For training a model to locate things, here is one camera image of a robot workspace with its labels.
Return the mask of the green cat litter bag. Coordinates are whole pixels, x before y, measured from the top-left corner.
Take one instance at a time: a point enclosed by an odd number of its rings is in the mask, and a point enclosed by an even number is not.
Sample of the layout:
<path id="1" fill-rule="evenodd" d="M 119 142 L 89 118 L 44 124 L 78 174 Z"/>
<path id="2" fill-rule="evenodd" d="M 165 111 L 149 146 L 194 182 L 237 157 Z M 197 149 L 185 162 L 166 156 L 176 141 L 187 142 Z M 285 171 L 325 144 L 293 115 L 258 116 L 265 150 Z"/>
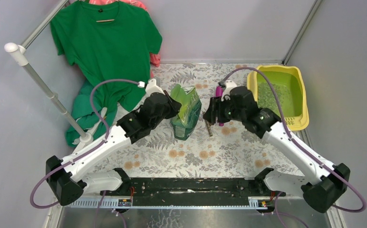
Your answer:
<path id="1" fill-rule="evenodd" d="M 177 84 L 171 91 L 171 97 L 182 106 L 178 114 L 170 119 L 174 137 L 187 140 L 194 131 L 199 120 L 202 103 L 195 86 L 182 87 Z"/>

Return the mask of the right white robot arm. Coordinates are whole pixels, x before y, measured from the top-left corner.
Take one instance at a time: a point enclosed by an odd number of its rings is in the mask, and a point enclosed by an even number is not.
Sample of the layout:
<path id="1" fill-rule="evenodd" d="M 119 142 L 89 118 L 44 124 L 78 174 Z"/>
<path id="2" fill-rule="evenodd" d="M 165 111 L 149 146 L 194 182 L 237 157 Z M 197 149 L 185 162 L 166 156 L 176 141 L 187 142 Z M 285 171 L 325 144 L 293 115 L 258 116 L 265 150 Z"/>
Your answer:
<path id="1" fill-rule="evenodd" d="M 203 114 L 210 124 L 238 121 L 249 132 L 268 142 L 283 153 L 303 176 L 265 170 L 254 183 L 255 191 L 262 196 L 271 191 L 282 191 L 303 197 L 315 211 L 325 213 L 347 190 L 342 182 L 349 180 L 350 169 L 321 157 L 294 134 L 287 134 L 281 118 L 269 108 L 259 108 L 253 94 L 244 86 L 210 98 Z"/>

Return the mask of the green t-shirt on hanger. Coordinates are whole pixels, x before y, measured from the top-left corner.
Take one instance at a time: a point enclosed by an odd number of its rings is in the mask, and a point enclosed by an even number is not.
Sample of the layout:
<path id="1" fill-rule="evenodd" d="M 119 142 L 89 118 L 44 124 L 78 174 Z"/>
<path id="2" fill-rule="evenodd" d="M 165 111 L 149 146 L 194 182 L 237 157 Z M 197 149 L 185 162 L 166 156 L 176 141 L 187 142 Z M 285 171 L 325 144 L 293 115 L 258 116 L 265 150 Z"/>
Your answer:
<path id="1" fill-rule="evenodd" d="M 106 19 L 114 21 L 96 22 Z M 125 110 L 136 107 L 145 95 L 137 82 L 150 79 L 150 54 L 163 40 L 146 10 L 121 1 L 75 1 L 56 14 L 50 29 L 58 54 L 78 65 L 91 85 L 109 86 Z"/>

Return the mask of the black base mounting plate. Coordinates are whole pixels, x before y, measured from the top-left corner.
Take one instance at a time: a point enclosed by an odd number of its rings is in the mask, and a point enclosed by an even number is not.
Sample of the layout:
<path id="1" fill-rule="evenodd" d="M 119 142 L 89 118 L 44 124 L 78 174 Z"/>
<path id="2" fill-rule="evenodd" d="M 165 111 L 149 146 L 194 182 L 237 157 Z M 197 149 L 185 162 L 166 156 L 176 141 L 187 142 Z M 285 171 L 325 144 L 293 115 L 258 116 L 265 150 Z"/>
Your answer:
<path id="1" fill-rule="evenodd" d="M 111 191 L 101 191 L 110 197 L 163 197 L 172 195 L 233 195 L 274 200 L 277 191 L 272 191 L 259 178 L 131 178 Z"/>

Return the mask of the magenta plastic scoop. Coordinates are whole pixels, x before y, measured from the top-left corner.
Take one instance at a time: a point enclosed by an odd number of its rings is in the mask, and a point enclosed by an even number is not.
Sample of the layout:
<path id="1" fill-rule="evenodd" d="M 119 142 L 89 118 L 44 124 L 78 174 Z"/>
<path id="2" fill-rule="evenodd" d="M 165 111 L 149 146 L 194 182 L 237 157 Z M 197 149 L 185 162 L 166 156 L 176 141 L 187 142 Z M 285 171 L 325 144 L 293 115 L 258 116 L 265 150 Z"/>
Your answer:
<path id="1" fill-rule="evenodd" d="M 221 86 L 217 86 L 216 90 L 215 90 L 215 96 L 216 97 L 221 97 L 223 93 L 222 87 Z M 222 123 L 219 118 L 221 117 L 221 109 L 218 106 L 217 108 L 217 114 L 216 114 L 216 119 L 217 119 L 217 123 L 219 124 L 219 126 L 224 126 L 224 123 Z"/>

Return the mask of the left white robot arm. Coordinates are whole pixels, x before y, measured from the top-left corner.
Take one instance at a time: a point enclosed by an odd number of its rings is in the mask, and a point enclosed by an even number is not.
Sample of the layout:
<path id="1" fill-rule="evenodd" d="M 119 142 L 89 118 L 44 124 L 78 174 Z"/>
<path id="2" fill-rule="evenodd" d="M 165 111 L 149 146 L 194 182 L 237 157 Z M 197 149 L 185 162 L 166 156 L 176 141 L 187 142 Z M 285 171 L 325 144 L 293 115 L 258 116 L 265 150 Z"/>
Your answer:
<path id="1" fill-rule="evenodd" d="M 60 159 L 46 161 L 46 182 L 61 206 L 69 205 L 83 194 L 114 191 L 124 195 L 129 183 L 117 171 L 90 173 L 90 169 L 110 153 L 130 146 L 148 136 L 162 120 L 176 116 L 181 103 L 166 91 L 149 95 L 137 109 L 129 112 L 104 134 L 79 152 Z"/>

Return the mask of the dark green folded cloth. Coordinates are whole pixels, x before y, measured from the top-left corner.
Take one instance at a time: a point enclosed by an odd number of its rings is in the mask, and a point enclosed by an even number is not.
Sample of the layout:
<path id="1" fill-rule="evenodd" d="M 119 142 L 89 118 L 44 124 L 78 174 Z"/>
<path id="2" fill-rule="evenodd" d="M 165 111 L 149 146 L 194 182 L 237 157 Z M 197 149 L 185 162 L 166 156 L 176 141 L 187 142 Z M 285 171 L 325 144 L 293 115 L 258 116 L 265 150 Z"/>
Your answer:
<path id="1" fill-rule="evenodd" d="M 93 88 L 94 86 L 88 80 L 83 83 L 78 95 L 74 99 L 71 115 L 84 131 L 99 123 L 93 134 L 93 139 L 96 140 L 106 133 L 106 127 L 91 107 L 90 95 Z M 102 85 L 95 91 L 93 104 L 98 112 L 101 112 L 103 108 L 107 109 L 104 120 L 111 126 L 117 113 L 117 98 L 109 91 L 109 86 Z"/>

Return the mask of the yellow green litter box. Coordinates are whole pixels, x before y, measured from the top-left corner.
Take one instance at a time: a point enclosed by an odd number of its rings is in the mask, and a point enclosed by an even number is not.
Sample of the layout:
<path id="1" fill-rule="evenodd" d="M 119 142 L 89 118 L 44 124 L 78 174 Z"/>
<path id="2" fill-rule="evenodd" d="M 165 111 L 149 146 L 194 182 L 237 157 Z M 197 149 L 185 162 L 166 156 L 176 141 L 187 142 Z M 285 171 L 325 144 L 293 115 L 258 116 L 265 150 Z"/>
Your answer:
<path id="1" fill-rule="evenodd" d="M 286 124 L 291 131 L 301 131 L 309 124 L 309 112 L 305 85 L 301 71 L 296 66 L 260 65 L 261 71 L 270 81 L 280 102 Z M 247 88 L 253 93 L 260 108 L 269 108 L 280 115 L 271 88 L 264 77 L 251 71 L 247 77 Z"/>

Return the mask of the white clothes rack pole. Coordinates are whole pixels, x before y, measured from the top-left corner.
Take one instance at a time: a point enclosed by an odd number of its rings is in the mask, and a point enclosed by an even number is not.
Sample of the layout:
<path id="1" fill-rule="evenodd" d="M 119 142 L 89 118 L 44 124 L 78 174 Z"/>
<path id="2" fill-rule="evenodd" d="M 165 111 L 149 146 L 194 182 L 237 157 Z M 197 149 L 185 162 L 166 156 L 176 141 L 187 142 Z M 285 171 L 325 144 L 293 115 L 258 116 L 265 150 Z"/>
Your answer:
<path id="1" fill-rule="evenodd" d="M 78 132 L 80 143 L 86 145 L 93 141 L 93 136 L 91 133 L 85 132 L 78 123 L 73 119 L 70 112 L 65 108 L 65 106 L 59 101 L 58 95 L 54 93 L 38 75 L 36 70 L 31 66 L 24 53 L 26 49 L 15 43 L 6 43 L 4 45 L 4 50 L 10 54 L 10 56 L 16 61 L 16 63 L 21 66 L 32 80 L 39 86 L 39 88 L 44 92 L 46 97 L 52 102 L 52 104 L 57 108 L 57 110 L 65 117 L 65 119 L 70 123 L 70 125 Z"/>

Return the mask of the floral patterned mat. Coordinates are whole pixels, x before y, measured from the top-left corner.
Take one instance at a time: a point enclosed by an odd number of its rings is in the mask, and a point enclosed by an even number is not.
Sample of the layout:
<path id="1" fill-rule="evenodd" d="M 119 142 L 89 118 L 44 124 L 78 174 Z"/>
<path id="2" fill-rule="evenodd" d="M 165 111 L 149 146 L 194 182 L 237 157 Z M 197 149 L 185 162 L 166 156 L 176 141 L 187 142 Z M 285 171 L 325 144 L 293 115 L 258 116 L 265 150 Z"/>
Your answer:
<path id="1" fill-rule="evenodd" d="M 220 80 L 230 75 L 246 85 L 248 64 L 162 64 L 152 72 L 162 89 L 194 87 L 206 110 Z M 240 122 L 206 127 L 200 119 L 190 137 L 175 139 L 168 120 L 135 144 L 111 153 L 93 172 L 122 168 L 130 177 L 251 178 L 264 168 L 301 175 L 301 171 L 274 146 L 248 132 Z"/>

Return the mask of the wooden clothes hanger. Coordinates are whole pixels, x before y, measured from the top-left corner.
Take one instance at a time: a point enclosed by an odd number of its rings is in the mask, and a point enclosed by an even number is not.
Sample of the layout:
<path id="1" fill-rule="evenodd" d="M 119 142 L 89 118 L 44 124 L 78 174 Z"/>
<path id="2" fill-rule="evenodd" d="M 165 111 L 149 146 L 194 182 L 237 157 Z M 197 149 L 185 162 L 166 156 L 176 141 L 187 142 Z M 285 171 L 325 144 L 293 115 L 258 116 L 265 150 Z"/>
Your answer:
<path id="1" fill-rule="evenodd" d="M 106 19 L 106 20 L 97 20 L 97 23 L 107 23 L 107 22 L 112 22 L 114 21 L 114 19 Z"/>

